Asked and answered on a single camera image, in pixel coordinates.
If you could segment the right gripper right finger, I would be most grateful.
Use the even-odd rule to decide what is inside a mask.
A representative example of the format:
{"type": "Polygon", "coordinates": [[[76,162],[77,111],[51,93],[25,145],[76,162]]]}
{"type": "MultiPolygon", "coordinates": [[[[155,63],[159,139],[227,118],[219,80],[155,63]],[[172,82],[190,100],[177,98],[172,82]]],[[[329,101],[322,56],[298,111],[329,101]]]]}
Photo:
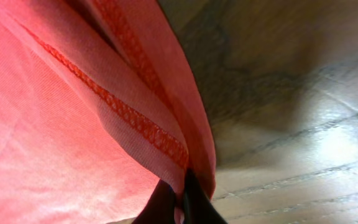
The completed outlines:
{"type": "Polygon", "coordinates": [[[191,169],[186,171],[183,209],[185,224],[227,224],[209,201],[191,169]]]}

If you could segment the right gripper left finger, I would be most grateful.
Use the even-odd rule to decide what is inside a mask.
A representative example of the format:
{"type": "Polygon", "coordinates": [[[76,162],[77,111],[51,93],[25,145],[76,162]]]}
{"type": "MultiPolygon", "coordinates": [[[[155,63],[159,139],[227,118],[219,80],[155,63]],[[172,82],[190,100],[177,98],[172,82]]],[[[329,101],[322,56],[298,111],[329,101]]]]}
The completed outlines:
{"type": "Polygon", "coordinates": [[[175,199],[170,185],[159,180],[145,208],[132,224],[175,224],[175,199]]]}

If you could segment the red printed t-shirt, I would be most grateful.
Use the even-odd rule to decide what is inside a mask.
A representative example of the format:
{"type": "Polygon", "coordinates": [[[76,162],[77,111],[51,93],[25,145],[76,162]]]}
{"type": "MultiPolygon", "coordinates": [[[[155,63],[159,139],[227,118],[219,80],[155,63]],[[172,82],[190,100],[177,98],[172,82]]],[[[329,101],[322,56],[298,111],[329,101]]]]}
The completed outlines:
{"type": "Polygon", "coordinates": [[[211,197],[215,165],[157,1],[0,0],[0,223],[132,218],[188,169],[211,197]]]}

